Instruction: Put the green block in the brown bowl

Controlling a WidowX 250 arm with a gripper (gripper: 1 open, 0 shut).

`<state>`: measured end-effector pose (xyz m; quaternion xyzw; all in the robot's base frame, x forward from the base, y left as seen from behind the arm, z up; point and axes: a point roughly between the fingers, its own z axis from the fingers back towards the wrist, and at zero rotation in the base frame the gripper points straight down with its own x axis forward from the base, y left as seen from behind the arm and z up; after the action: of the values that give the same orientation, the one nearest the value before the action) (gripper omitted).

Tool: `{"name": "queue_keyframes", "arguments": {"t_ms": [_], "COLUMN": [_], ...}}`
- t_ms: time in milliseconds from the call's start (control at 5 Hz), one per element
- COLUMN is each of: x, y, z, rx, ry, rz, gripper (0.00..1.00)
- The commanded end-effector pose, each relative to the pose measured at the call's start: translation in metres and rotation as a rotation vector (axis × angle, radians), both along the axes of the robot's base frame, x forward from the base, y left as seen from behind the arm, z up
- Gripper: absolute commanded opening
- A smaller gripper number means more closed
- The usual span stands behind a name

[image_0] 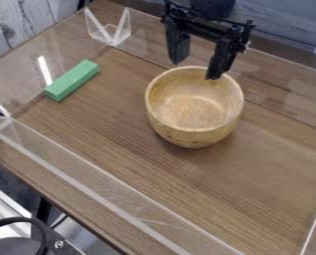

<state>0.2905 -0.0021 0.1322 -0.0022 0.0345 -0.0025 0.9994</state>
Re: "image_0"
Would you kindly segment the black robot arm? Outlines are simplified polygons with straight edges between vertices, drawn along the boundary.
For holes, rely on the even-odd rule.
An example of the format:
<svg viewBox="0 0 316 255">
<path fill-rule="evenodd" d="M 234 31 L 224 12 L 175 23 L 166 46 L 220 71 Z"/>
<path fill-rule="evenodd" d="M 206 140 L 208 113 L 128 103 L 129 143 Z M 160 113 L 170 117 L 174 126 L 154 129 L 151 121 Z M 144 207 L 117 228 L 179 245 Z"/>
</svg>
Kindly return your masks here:
<svg viewBox="0 0 316 255">
<path fill-rule="evenodd" d="M 190 36 L 214 43 L 204 78 L 216 80 L 230 70 L 250 43 L 255 24 L 231 19 L 235 0 L 163 0 L 159 21 L 164 28 L 168 60 L 178 65 L 188 56 Z"/>
</svg>

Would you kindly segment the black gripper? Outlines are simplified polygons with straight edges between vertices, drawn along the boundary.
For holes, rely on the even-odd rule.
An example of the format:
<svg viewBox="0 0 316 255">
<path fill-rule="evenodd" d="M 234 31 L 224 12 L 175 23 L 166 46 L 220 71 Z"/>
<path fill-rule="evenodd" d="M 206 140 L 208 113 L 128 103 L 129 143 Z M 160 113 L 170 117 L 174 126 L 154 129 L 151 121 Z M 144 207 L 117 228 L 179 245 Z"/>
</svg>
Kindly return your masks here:
<svg viewBox="0 0 316 255">
<path fill-rule="evenodd" d="M 216 80 L 230 69 L 236 52 L 242 53 L 250 43 L 254 22 L 232 13 L 234 5 L 235 0 L 163 0 L 160 22 L 171 63 L 178 65 L 187 58 L 191 35 L 216 42 L 207 80 Z"/>
</svg>

